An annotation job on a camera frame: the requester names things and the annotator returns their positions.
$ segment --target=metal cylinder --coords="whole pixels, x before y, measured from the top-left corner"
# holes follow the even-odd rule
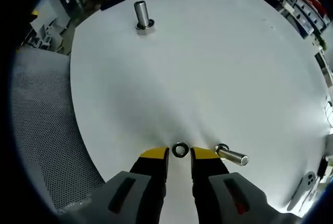
[[[134,9],[139,22],[140,27],[146,28],[149,26],[149,17],[145,1],[139,1],[134,3]]]
[[[245,166],[249,162],[249,157],[247,155],[231,151],[229,150],[229,147],[225,144],[218,144],[215,147],[216,153],[219,155],[222,159],[227,159],[233,163],[236,163],[239,166]]]

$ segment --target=white round table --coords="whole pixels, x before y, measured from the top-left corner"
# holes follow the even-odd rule
[[[262,0],[145,0],[148,36],[135,32],[135,1],[94,13],[73,41],[75,116],[103,179],[147,149],[222,142],[250,159],[229,171],[283,210],[329,132],[310,47]],[[198,223],[191,187],[190,156],[170,154],[160,223]]]

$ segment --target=perforated metal sheet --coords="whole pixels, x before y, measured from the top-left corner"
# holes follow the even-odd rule
[[[57,212],[86,199],[104,184],[78,130],[67,56],[21,50],[15,61],[11,100],[24,164],[41,170],[38,180],[43,178]]]

